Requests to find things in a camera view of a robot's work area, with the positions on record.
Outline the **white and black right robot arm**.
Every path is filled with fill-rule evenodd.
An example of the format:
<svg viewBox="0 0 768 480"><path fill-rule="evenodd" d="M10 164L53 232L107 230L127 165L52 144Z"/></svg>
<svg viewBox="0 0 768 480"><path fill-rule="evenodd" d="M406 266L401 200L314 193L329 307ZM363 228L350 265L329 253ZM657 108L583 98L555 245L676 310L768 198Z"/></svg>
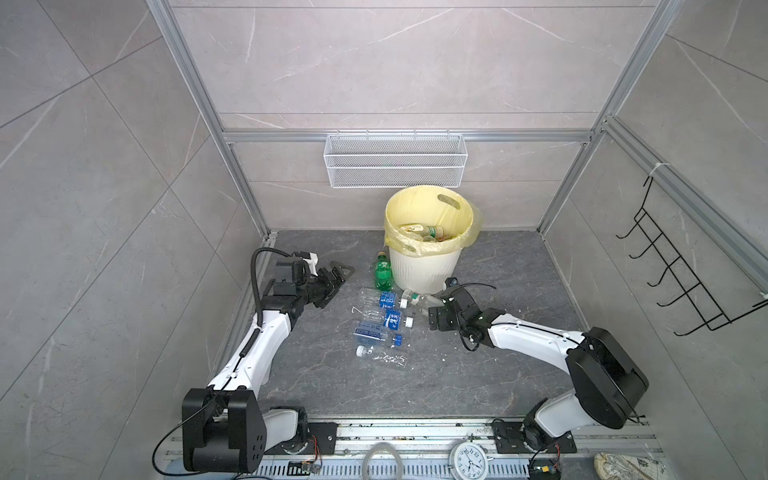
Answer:
<svg viewBox="0 0 768 480"><path fill-rule="evenodd" d="M456 331L470 352L481 346L512 350L569 375L572 388L537 403L522 422L522 440L531 451L549 448L584 426L619 430L637 420L636 407L649 380L612 334L561 330L519 319L497 308L481 309L467 286L454 277L430 302L429 327Z"/></svg>

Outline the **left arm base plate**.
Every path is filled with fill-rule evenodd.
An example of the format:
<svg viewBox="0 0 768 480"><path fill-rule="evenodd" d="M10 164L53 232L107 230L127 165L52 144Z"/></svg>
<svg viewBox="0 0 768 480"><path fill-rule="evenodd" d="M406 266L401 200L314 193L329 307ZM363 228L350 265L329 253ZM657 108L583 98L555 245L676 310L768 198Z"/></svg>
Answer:
<svg viewBox="0 0 768 480"><path fill-rule="evenodd" d="M335 422L310 422L306 441L289 441L268 449L266 455L315 455L318 447L321 456L333 455L337 443L339 424Z"/></svg>

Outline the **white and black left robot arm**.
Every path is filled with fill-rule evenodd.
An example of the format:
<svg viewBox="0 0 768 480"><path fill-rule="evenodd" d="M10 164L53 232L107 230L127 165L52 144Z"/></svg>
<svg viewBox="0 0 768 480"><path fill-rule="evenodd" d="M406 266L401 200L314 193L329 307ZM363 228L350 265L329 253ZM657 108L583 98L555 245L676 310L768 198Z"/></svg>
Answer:
<svg viewBox="0 0 768 480"><path fill-rule="evenodd" d="M257 397L276 353L305 307L325 308L355 270L336 261L321 267L313 252L269 251L279 257L275 276L264 287L252 286L255 313L244 338L208 385L190 389L182 401L181 420L175 427L182 435L181 466L152 465L165 479L208 473L245 478L274 448L289 455L309 450L312 458L303 464L306 471L322 460L304 408L262 411Z"/></svg>

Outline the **clear bottle blue cap bottom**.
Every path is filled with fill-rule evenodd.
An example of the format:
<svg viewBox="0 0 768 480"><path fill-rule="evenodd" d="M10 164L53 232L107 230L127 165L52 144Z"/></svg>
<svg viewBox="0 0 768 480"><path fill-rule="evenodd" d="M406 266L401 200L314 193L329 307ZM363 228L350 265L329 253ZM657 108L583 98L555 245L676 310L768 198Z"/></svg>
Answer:
<svg viewBox="0 0 768 480"><path fill-rule="evenodd" d="M360 345L366 346L383 345L384 347L396 348L404 344L404 337L399 332L384 325L367 321L358 323L353 330L353 336Z"/></svg>

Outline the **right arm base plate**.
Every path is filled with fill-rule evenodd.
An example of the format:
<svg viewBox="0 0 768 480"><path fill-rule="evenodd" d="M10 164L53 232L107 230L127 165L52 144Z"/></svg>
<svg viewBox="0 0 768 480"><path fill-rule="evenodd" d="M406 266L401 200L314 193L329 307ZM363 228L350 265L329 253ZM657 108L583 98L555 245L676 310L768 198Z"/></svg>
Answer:
<svg viewBox="0 0 768 480"><path fill-rule="evenodd" d="M496 451L500 454L577 452L577 447L570 432L554 438L544 433L538 426L524 421L512 421L496 418L490 422Z"/></svg>

